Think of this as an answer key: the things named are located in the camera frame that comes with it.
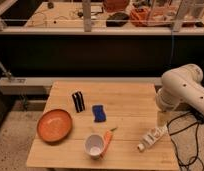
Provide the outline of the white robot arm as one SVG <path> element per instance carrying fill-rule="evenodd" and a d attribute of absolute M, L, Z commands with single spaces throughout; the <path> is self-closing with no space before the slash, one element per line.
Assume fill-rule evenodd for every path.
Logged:
<path fill-rule="evenodd" d="M 175 110 L 187 103 L 204 115 L 203 71 L 196 64 L 168 70 L 161 76 L 162 87 L 156 94 L 156 104 L 162 111 Z"/>

